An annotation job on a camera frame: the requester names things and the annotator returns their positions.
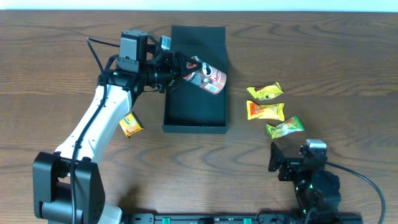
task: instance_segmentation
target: yellow candy wrapper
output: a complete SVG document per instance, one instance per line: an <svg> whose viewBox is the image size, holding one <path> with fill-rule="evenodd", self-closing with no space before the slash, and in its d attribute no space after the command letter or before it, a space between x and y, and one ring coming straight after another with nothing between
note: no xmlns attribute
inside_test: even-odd
<svg viewBox="0 0 398 224"><path fill-rule="evenodd" d="M277 103L273 105L258 105L257 103L247 100L246 106L248 109L248 119L277 119L285 121L284 103Z"/></svg>
<svg viewBox="0 0 398 224"><path fill-rule="evenodd" d="M282 88L279 85L279 82L275 82L274 84L272 84L270 86L265 86L265 87L260 87L260 88L249 87L248 91L250 92L250 94L252 94L252 96L255 99L259 99L259 100L274 99L275 97L284 93L282 91Z"/></svg>
<svg viewBox="0 0 398 224"><path fill-rule="evenodd" d="M268 134L271 136L271 139L280 138L285 136L286 134L290 134L296 131L304 131L304 127L301 124L300 120L294 116L293 118L289 118L287 121L282 124L278 124L276 127L273 127L267 124Z"/></svg>
<svg viewBox="0 0 398 224"><path fill-rule="evenodd" d="M132 111L125 115L119 124L127 138L137 131L144 129Z"/></svg>

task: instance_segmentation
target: wood grain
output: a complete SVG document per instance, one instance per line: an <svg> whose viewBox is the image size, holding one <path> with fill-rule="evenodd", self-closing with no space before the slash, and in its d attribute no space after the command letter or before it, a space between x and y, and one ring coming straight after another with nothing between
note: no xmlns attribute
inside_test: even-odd
<svg viewBox="0 0 398 224"><path fill-rule="evenodd" d="M246 120L246 88L280 82L285 116L305 131L276 142L298 156L306 138L324 140L330 161L373 180L398 218L398 15L328 12L0 12L0 223L44 223L33 214L32 162L53 152L90 104L99 74L85 37L118 43L123 29L155 37L171 25L225 26L229 57L226 135L168 134L164 96L134 105L145 130L115 132L101 177L106 200L126 210L250 212L296 207L292 184L269 173L265 124ZM103 63L117 49L95 45ZM341 211L376 223L373 188L336 169Z"/></svg>

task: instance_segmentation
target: snack can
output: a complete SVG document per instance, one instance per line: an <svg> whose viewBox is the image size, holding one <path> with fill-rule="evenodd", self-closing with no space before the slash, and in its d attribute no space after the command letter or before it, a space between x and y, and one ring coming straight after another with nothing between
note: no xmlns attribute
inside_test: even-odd
<svg viewBox="0 0 398 224"><path fill-rule="evenodd" d="M192 59L202 63L202 68L187 75L184 79L212 94L219 93L225 86L226 74L206 62L203 62L197 56L193 56ZM187 68L193 68L195 66L195 64L187 63Z"/></svg>

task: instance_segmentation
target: black box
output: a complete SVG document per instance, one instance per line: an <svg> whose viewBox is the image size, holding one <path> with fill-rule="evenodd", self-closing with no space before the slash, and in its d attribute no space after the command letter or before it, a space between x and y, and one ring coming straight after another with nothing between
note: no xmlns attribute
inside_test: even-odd
<svg viewBox="0 0 398 224"><path fill-rule="evenodd" d="M225 27L173 26L171 39L171 51L198 56L228 76ZM228 130L227 84L213 95L185 80L174 82L166 91L162 127L166 133L225 134Z"/></svg>

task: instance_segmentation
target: green connector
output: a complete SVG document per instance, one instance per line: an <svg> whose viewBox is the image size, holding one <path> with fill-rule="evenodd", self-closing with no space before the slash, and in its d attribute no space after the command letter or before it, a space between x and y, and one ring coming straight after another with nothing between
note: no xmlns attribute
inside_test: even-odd
<svg viewBox="0 0 398 224"><path fill-rule="evenodd" d="M243 224L251 224L251 218L244 218Z"/></svg>
<svg viewBox="0 0 398 224"><path fill-rule="evenodd" d="M162 218L162 224L171 224L172 219L171 218Z"/></svg>

